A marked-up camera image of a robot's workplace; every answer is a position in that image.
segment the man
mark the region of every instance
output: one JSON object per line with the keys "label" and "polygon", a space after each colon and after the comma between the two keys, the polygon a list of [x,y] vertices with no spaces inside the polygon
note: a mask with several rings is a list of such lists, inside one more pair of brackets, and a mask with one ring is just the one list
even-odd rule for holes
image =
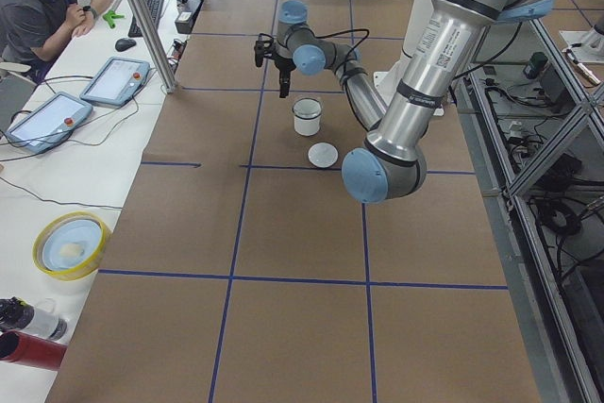
{"label": "man", "polygon": [[69,41],[90,32],[112,1],[91,0],[88,9],[77,0],[0,0],[8,42],[3,59],[30,65],[27,75],[42,82]]}

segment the black bottle cap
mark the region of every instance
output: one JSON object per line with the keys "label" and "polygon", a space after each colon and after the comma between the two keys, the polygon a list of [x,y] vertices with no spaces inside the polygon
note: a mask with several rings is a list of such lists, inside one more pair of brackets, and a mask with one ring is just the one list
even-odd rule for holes
{"label": "black bottle cap", "polygon": [[0,330],[22,329],[33,318],[33,308],[18,297],[0,299]]}

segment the blue plate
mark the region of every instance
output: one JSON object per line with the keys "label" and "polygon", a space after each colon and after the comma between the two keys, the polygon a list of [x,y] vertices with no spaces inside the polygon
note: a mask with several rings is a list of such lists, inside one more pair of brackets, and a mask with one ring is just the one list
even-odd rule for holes
{"label": "blue plate", "polygon": [[[64,271],[86,261],[101,243],[103,231],[92,220],[78,219],[57,228],[46,240],[42,249],[42,263],[51,271]],[[82,247],[77,257],[62,256],[60,251],[66,244]]]}

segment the keyboard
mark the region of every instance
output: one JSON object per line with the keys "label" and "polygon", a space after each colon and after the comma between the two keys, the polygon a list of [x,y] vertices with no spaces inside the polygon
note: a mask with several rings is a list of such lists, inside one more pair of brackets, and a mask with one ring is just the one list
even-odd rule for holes
{"label": "keyboard", "polygon": [[[149,12],[151,13],[151,19],[157,28],[159,24],[159,19],[161,19],[161,8],[163,7],[163,0],[144,0],[149,8]],[[141,28],[136,24],[136,18],[132,16],[132,23],[130,24],[130,29],[128,30],[128,37],[137,38],[141,37],[143,33],[141,32]]]}

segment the man's hand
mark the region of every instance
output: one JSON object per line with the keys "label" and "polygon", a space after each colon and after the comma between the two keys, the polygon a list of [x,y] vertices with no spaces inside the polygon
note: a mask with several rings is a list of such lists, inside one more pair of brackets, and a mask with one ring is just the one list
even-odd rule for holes
{"label": "man's hand", "polygon": [[73,30],[86,19],[84,9],[78,4],[70,4],[65,11],[65,23]]}
{"label": "man's hand", "polygon": [[92,17],[92,13],[88,12],[85,14],[86,18],[84,21],[82,21],[82,23],[78,25],[72,32],[72,38],[86,35],[94,27],[94,18]]}

